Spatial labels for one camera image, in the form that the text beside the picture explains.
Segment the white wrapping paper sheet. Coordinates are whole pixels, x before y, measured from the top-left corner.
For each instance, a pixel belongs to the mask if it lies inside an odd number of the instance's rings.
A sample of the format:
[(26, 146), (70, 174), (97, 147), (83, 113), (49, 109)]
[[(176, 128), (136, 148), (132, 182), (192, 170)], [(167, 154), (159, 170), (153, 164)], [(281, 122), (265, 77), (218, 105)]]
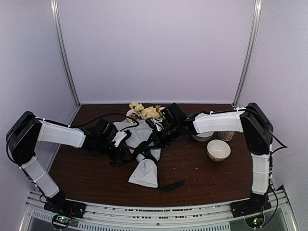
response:
[[(141, 120), (139, 125), (132, 127), (129, 122), (115, 122), (117, 130), (129, 130), (131, 136), (125, 141), (129, 146), (129, 151), (133, 152), (136, 147), (143, 141), (148, 141), (150, 135), (154, 131), (145, 120)], [(149, 188), (158, 188), (158, 173), (156, 162), (160, 159), (161, 149), (150, 149), (150, 157), (145, 157), (144, 154), (138, 154), (135, 160), (138, 165), (129, 178), (129, 183), (137, 184)]]

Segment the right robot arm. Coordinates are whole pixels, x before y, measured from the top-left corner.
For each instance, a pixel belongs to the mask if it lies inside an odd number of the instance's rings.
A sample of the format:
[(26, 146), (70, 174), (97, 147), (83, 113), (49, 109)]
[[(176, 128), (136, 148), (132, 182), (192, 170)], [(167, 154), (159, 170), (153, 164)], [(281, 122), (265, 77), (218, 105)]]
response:
[(192, 113), (189, 116), (172, 103), (162, 111), (170, 124), (158, 131), (153, 129), (149, 142), (154, 148), (162, 148), (182, 135), (200, 135), (212, 132), (234, 131), (243, 133), (253, 162), (253, 183), (247, 209), (257, 212), (265, 205), (273, 170), (272, 143), (278, 138), (269, 119), (256, 103), (229, 111)]

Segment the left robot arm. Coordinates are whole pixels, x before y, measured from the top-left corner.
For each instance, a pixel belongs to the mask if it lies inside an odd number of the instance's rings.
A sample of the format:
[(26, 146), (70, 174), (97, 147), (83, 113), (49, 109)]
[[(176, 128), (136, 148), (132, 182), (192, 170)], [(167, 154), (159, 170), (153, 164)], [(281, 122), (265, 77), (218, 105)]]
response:
[(122, 154), (123, 144), (131, 136), (131, 132), (128, 129), (120, 130), (111, 138), (114, 124), (104, 120), (103, 116), (96, 118), (96, 121), (95, 126), (82, 129), (36, 117), (31, 111), (26, 111), (6, 134), (8, 157), (51, 200), (51, 207), (59, 214), (69, 210), (69, 202), (37, 159), (35, 147), (38, 142), (56, 143), (98, 151), (115, 161)]

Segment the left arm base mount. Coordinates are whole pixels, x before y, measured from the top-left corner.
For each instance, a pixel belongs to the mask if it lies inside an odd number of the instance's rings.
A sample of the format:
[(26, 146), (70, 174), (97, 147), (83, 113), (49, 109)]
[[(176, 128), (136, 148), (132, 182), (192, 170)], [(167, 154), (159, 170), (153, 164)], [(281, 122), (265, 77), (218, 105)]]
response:
[(54, 197), (48, 197), (43, 194), (46, 202), (44, 209), (55, 213), (51, 219), (51, 224), (57, 230), (68, 228), (75, 218), (83, 218), (86, 204), (66, 199), (63, 191), (59, 191)]

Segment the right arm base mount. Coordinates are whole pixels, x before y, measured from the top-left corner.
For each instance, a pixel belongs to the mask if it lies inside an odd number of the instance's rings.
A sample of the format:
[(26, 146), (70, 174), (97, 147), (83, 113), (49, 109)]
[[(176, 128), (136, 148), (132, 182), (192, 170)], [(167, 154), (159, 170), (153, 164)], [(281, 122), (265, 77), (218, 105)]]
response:
[(244, 217), (248, 227), (257, 229), (265, 224), (264, 211), (271, 208), (267, 194), (251, 193), (250, 198), (230, 204), (234, 218)]

